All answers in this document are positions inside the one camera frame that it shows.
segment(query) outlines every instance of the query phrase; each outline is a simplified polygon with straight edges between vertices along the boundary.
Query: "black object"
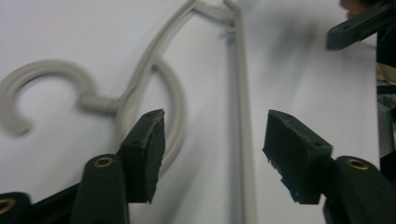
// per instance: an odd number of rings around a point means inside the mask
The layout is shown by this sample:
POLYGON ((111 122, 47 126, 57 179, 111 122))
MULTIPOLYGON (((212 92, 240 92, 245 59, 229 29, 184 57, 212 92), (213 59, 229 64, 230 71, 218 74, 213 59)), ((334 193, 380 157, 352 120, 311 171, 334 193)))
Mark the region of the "black object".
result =
POLYGON ((381 30, 396 20, 396 1, 381 1, 361 14, 333 27, 327 36, 327 49, 344 49, 381 30))
POLYGON ((143 115, 117 155, 87 162, 80 184, 35 204, 24 193, 0 194, 0 223, 127 223, 127 203, 152 201, 165 148, 163 116, 143 115))
POLYGON ((294 201, 326 196, 328 224, 396 223, 396 190, 388 180, 368 161, 333 160, 332 147, 293 116, 269 111, 263 151, 294 201))

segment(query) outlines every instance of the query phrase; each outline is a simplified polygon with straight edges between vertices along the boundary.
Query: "curved hook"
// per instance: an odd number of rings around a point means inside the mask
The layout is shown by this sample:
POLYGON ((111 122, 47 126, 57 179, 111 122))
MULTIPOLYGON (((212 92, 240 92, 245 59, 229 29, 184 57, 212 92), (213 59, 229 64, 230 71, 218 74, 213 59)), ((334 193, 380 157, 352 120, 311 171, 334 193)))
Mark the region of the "curved hook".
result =
POLYGON ((0 121, 12 133, 22 135, 31 128, 29 120, 20 115, 15 106, 19 89, 33 79, 47 75, 68 77, 76 84, 80 98, 95 93, 89 74, 74 64, 62 61, 29 63, 15 70, 0 84, 0 121))

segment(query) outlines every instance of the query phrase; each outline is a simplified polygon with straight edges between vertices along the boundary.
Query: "bolt hole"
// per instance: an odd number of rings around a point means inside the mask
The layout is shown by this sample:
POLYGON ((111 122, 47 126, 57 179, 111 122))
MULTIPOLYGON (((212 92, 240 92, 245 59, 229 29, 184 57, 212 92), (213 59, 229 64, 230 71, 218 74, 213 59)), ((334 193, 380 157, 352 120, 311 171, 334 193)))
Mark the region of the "bolt hole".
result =
POLYGON ((357 160, 348 160, 347 163, 359 170, 368 170, 369 166, 366 165, 365 163, 361 162, 361 161, 357 161, 357 160))
POLYGON ((17 201, 15 199, 1 199, 0 200, 0 215, 6 213, 11 209, 17 201))
POLYGON ((102 167, 107 167, 109 165, 111 165, 114 162, 113 159, 109 158, 109 157, 103 157, 97 161, 95 161, 95 163, 93 164, 96 168, 102 168, 102 167))

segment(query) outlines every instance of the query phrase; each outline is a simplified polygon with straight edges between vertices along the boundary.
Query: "white surface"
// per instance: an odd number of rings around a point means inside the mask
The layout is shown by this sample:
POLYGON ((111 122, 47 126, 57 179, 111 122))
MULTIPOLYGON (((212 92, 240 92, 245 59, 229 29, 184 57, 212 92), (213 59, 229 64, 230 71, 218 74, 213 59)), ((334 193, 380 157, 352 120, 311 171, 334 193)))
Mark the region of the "white surface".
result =
MULTIPOLYGON (((0 80, 42 59, 86 68, 104 96, 120 96, 149 41, 183 4, 174 1, 0 1, 0 80)), ((378 164, 375 51, 360 43, 324 50, 325 34, 344 20, 337 1, 240 1, 246 30, 260 223, 324 223, 321 205, 294 203, 262 153, 268 109, 281 110, 334 146, 378 164)), ((133 223, 241 223, 233 45, 224 26, 192 17, 164 58, 187 93, 181 154, 158 184, 152 205, 130 205, 133 223)), ((18 105, 34 122, 22 138, 0 129, 0 192, 35 203, 77 183, 84 163, 113 153, 112 118, 82 113, 64 80, 26 86, 18 105)), ((170 111, 162 81, 149 85, 140 114, 170 111)))

